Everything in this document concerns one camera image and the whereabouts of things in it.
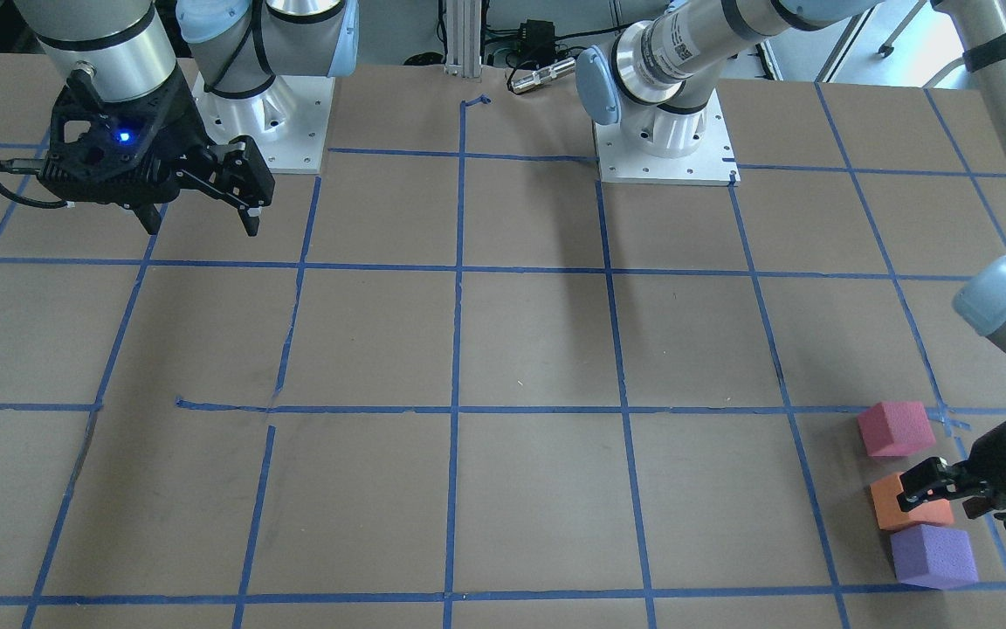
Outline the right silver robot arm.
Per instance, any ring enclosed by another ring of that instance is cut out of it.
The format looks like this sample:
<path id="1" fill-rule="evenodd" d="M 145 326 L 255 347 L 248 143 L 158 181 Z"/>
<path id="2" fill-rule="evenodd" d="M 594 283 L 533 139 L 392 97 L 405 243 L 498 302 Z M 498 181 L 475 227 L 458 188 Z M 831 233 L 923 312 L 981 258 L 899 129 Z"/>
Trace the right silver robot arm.
<path id="1" fill-rule="evenodd" d="M 20 1 L 25 24 L 64 84 L 41 158 L 0 161 L 33 176 L 59 210 L 112 204 L 148 234 L 160 204 L 184 190 L 234 207 L 247 235 L 272 204 L 277 171 L 319 167 L 327 97 L 302 87 L 355 71 L 355 1 L 179 1 L 181 38 L 198 64 L 195 89 L 152 1 Z"/>

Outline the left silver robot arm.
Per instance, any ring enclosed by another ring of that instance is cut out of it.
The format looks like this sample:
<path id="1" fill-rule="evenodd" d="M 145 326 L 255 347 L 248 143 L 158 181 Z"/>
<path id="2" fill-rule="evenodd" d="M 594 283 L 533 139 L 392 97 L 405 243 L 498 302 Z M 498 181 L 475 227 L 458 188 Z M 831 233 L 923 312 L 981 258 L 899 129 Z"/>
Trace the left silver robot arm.
<path id="1" fill-rule="evenodd" d="M 906 15 L 881 44 L 864 36 L 875 1 L 674 1 L 658 19 L 616 28 L 609 43 L 583 49 L 576 91 L 597 131 L 604 174 L 622 156 L 644 176 L 706 155 L 720 125 L 714 91 L 724 59 L 757 46 L 767 75 L 798 71 L 794 53 L 774 61 L 771 37 L 838 29 L 819 83 L 934 87 L 951 74 L 982 93 L 1006 159 L 1006 1 L 906 1 Z M 1006 255 L 955 294 L 954 310 L 1006 354 Z M 931 458 L 909 469 L 892 506 L 911 514 L 939 499 L 959 499 L 971 518 L 995 517 L 1006 530 L 1006 421 L 983 434 L 964 461 Z"/>

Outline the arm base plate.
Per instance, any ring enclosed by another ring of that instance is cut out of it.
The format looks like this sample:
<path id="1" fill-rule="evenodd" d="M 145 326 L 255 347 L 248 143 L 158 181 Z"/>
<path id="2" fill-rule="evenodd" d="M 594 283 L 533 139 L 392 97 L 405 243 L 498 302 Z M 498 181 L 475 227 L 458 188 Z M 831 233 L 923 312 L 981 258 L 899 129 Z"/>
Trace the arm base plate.
<path id="1" fill-rule="evenodd" d="M 607 183 L 730 186 L 741 183 L 716 91 L 703 110 L 671 113 L 627 105 L 611 125 L 592 125 L 600 178 Z"/>
<path id="2" fill-rule="evenodd" d="M 196 76 L 192 94 L 210 138 L 252 136 L 274 174 L 319 174 L 333 104 L 334 77 L 279 76 L 263 94 L 233 100 L 208 94 Z"/>

